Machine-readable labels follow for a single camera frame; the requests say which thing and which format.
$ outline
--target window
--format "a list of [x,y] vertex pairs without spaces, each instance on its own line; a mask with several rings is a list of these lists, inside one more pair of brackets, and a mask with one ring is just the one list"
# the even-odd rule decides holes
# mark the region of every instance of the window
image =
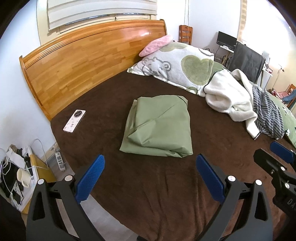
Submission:
[[259,54],[268,52],[271,62],[286,66],[291,49],[289,26],[267,0],[247,1],[247,20],[242,42]]
[[38,0],[41,44],[92,24],[128,19],[156,19],[157,0]]

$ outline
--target white mug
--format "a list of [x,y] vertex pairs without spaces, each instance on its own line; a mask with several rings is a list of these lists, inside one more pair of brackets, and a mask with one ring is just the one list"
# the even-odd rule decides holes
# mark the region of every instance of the white mug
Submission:
[[31,182],[31,175],[24,169],[19,168],[17,170],[17,180],[21,182],[25,188],[29,188]]

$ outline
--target folded green sheet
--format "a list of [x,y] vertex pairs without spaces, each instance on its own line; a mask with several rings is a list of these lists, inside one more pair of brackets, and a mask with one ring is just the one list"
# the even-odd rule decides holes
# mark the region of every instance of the folded green sheet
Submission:
[[150,156],[192,155],[187,99],[162,95],[134,100],[120,150]]

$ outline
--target white wall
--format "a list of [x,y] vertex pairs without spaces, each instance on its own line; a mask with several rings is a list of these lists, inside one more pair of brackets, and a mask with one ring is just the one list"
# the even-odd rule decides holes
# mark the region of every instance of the white wall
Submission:
[[[45,151],[55,143],[50,123],[32,96],[19,63],[19,56],[39,46],[36,0],[31,0],[0,39],[0,147],[5,150],[10,144],[24,148],[35,138]],[[33,151],[43,156],[40,143],[34,143]]]
[[157,0],[157,19],[165,20],[168,34],[171,34],[176,41],[179,38],[179,25],[184,24],[185,1]]
[[210,51],[215,53],[219,47],[216,44],[219,31],[236,38],[240,2],[240,0],[189,0],[189,26],[193,27],[192,45],[203,49],[210,48]]

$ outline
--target monitor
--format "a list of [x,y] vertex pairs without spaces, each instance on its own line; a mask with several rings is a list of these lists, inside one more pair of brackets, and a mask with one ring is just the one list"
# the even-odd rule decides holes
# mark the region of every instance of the monitor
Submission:
[[216,43],[221,46],[225,45],[234,51],[235,45],[237,44],[237,39],[219,31]]

